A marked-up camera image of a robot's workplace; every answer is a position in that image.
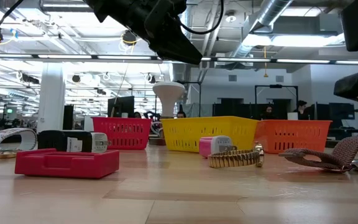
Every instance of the yellow basket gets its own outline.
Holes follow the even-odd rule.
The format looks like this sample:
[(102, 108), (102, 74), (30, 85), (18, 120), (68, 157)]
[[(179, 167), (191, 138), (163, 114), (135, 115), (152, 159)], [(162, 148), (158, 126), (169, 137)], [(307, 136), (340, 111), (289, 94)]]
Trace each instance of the yellow basket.
[(235, 116), (162, 119), (167, 148), (198, 152), (202, 137), (229, 136), (239, 149), (252, 149), (258, 121)]

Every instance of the table surface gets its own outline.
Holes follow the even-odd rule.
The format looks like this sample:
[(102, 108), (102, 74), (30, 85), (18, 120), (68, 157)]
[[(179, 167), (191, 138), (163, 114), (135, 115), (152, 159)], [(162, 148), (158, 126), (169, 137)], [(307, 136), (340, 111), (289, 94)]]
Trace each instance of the table surface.
[(0, 223), (358, 223), (358, 172), (277, 155), (263, 168), (212, 169), (160, 146), (121, 151), (120, 160), (101, 180), (15, 175), (15, 160), (0, 160)]

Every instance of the plastic basket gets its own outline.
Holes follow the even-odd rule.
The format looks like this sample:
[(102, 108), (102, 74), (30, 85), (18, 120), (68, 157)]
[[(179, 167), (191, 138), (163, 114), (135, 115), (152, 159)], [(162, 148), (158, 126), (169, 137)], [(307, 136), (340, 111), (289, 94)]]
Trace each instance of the plastic basket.
[(258, 121), (235, 116), (163, 119), (167, 148), (198, 152), (202, 137), (229, 136), (239, 149), (252, 149)]
[(93, 129), (111, 142), (108, 149), (145, 149), (151, 119), (94, 117)]
[(306, 148), (323, 152), (331, 121), (264, 120), (258, 123), (255, 141), (264, 151), (278, 154), (286, 149)]

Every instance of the orange basket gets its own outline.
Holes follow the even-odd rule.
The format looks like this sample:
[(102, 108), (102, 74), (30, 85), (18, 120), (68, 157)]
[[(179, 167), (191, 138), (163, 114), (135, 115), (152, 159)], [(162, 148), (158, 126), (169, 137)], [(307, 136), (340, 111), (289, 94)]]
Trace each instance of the orange basket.
[(324, 152), (331, 122), (264, 120), (258, 123), (255, 141), (261, 143), (269, 154), (293, 148)]

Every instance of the white lamp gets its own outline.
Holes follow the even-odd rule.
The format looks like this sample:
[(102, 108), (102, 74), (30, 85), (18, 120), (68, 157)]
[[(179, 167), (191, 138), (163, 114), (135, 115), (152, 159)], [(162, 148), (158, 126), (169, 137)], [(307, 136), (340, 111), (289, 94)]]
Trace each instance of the white lamp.
[(162, 117), (171, 118), (175, 102), (185, 92), (185, 87), (177, 82), (158, 82), (153, 86), (153, 91), (160, 98)]

